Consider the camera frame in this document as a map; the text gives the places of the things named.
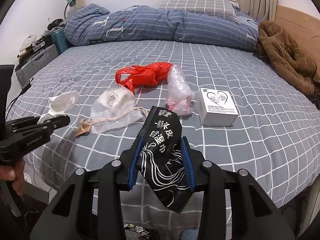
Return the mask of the person left hand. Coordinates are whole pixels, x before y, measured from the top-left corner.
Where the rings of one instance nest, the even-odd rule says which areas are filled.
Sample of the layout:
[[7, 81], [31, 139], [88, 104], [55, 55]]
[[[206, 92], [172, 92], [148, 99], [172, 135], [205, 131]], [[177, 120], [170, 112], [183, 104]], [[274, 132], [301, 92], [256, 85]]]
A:
[[11, 181], [14, 191], [21, 196], [24, 191], [24, 166], [23, 158], [19, 159], [13, 167], [0, 166], [0, 180]]

